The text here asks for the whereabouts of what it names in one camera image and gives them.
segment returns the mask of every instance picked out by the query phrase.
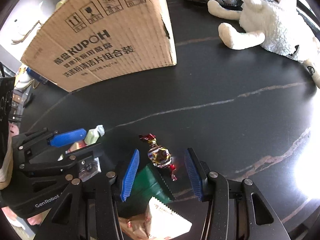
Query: plush toy leg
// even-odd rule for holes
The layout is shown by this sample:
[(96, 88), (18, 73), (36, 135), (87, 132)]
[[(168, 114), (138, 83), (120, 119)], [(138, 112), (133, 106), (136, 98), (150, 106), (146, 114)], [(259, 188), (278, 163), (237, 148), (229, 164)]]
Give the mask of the plush toy leg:
[(320, 73), (317, 71), (318, 68), (316, 64), (310, 59), (304, 61), (303, 64), (308, 68), (310, 75), (312, 76), (312, 79), (317, 85), (317, 87), (320, 88)]
[(215, 0), (210, 0), (208, 2), (208, 11), (210, 14), (216, 17), (227, 19), (227, 20), (238, 21), (241, 15), (241, 11), (226, 10), (225, 8), (222, 8), (221, 5)]
[(262, 31), (239, 33), (229, 23), (221, 23), (218, 27), (219, 37), (230, 49), (247, 49), (260, 45), (265, 40)]

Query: candy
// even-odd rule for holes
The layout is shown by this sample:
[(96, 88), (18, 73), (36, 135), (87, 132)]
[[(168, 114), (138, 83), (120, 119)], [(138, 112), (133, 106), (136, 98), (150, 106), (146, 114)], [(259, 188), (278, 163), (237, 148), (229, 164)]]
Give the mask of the candy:
[(171, 173), (171, 179), (173, 181), (177, 180), (176, 176), (173, 174), (176, 167), (172, 164), (172, 157), (169, 150), (161, 145), (157, 144), (156, 137), (149, 133), (147, 135), (139, 135), (139, 138), (143, 142), (147, 142), (150, 145), (148, 151), (148, 158), (152, 161), (153, 165), (158, 168), (168, 168)]

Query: black table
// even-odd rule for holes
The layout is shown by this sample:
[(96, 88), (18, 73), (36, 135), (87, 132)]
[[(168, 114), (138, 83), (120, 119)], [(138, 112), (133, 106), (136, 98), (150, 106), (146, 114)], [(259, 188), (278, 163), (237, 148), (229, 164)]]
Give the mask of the black table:
[[(260, 46), (231, 50), (218, 37), (224, 20), (210, 15), (206, 7), (167, 2), (176, 66), (113, 78), (72, 93), (40, 85), (24, 111), (21, 132), (43, 127), (88, 130), (103, 124), (102, 141), (110, 160), (116, 162), (138, 148), (142, 163), (147, 162), (148, 145), (138, 135), (155, 134), (178, 167), (178, 180), (167, 180), (178, 199), (169, 206), (193, 223), (191, 232), (179, 239), (200, 237), (207, 208), (193, 197), (183, 159), (187, 147), (228, 179), (250, 177), (291, 231), (320, 205), (306, 195), (317, 187), (308, 154), (319, 130), (318, 94), (308, 71)], [(237, 22), (226, 22), (241, 31)]]

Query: white plush toy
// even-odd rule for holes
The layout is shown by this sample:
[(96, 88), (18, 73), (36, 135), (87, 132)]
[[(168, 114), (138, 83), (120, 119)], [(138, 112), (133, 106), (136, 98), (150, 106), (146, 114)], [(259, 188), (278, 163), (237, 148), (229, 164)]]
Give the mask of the white plush toy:
[(238, 20), (246, 33), (222, 23), (219, 36), (230, 49), (247, 49), (261, 45), (264, 49), (303, 63), (320, 88), (320, 42), (297, 13), (297, 0), (267, 2), (243, 0), (242, 11), (226, 10), (215, 0), (208, 2), (209, 12), (219, 18)]

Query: bolt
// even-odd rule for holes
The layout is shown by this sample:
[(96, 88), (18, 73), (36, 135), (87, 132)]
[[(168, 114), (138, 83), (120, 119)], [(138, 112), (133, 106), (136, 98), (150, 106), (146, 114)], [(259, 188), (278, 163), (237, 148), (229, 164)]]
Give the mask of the bolt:
[(73, 179), (73, 176), (71, 175), (71, 174), (67, 174), (66, 175), (66, 180), (67, 181), (70, 181), (70, 180), (72, 180)]
[(210, 176), (211, 178), (216, 178), (216, 177), (218, 177), (218, 173), (215, 172), (215, 171), (210, 171), (210, 172), (209, 172), (209, 176)]
[(251, 179), (245, 179), (244, 180), (244, 183), (251, 186), (253, 184), (252, 180)]
[(114, 171), (107, 172), (107, 177), (108, 178), (113, 178), (115, 175), (116, 175), (116, 173)]
[(71, 183), (72, 183), (73, 185), (78, 185), (78, 184), (80, 183), (80, 179), (73, 179), (73, 180), (71, 181)]

